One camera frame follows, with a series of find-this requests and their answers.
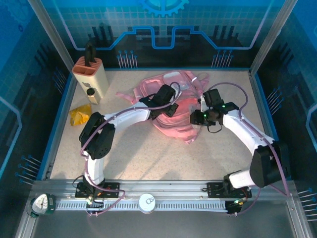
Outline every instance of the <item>round gauge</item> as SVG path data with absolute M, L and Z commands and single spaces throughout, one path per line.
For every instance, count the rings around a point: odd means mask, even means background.
M 36 214 L 44 214 L 48 209 L 48 196 L 46 194 L 42 194 L 38 196 L 33 204 L 32 211 Z

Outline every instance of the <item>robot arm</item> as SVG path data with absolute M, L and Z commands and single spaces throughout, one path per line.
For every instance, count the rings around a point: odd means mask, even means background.
M 156 94 L 140 99 L 136 104 L 127 109 L 104 116 L 100 113 L 93 113 L 91 115 L 79 136 L 82 147 L 101 124 L 105 123 L 106 120 L 110 121 L 104 125 L 102 131 L 98 132 L 91 139 L 84 151 L 88 155 L 88 173 L 85 173 L 85 178 L 90 185 L 99 185 L 105 180 L 103 172 L 104 157 L 111 149 L 115 133 L 135 123 L 155 119 L 162 113 L 172 117 L 178 105 L 176 103 L 172 103 L 169 106 L 166 105 L 175 101 L 175 97 L 180 96 L 181 92 L 176 91 L 176 89 L 168 85 L 163 85 Z
M 279 169 L 267 142 L 278 153 L 283 164 L 284 174 L 288 174 L 286 145 L 274 141 L 273 138 L 257 129 L 234 103 L 225 104 L 217 89 L 205 92 L 201 99 L 202 109 L 191 114 L 191 124 L 213 126 L 218 122 L 231 130 L 246 145 L 253 156 L 249 169 L 233 172 L 224 177 L 223 185 L 227 193 L 252 185 L 264 187 L 281 180 Z

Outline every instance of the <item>white round disc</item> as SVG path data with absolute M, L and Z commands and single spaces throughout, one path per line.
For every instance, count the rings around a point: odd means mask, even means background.
M 139 208 L 141 212 L 149 214 L 155 209 L 155 198 L 149 193 L 142 194 L 139 198 Z

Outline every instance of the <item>enclosure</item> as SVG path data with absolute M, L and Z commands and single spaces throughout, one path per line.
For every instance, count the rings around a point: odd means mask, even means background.
M 315 236 L 315 1 L 0 3 L 1 237 Z M 89 103 L 72 73 L 88 41 L 109 83 L 100 103 L 92 105 L 102 115 L 131 105 L 117 92 L 131 95 L 141 80 L 170 71 L 208 79 L 205 90 L 223 82 L 241 86 L 248 95 L 245 117 L 288 146 L 283 163 L 291 195 L 267 186 L 257 199 L 259 189 L 253 187 L 242 209 L 252 208 L 226 216 L 225 202 L 235 199 L 210 198 L 202 188 L 250 166 L 253 154 L 241 139 L 228 128 L 211 134 L 202 127 L 187 144 L 147 120 L 116 133 L 105 158 L 104 176 L 120 183 L 123 200 L 113 211 L 87 216 L 86 200 L 75 198 L 73 187 L 85 170 L 78 140 L 85 125 L 71 126 L 69 111 Z M 245 103 L 233 86 L 217 89 L 225 102 Z M 274 185 L 283 190 L 282 182 Z M 157 201 L 148 215 L 138 207 L 146 192 Z M 32 199 L 42 193 L 56 196 L 55 212 L 29 216 Z M 114 202 L 103 200 L 105 207 Z

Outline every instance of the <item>gear logo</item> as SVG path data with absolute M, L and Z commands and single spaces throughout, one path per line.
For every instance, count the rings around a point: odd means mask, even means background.
M 189 3 L 188 0 L 140 0 L 143 9 L 154 16 L 165 17 L 172 16 L 173 13 L 178 14 L 179 9 L 184 9 L 184 4 Z
M 27 0 L 0 0 L 0 6 L 6 6 L 11 16 L 19 23 L 30 17 L 30 7 Z

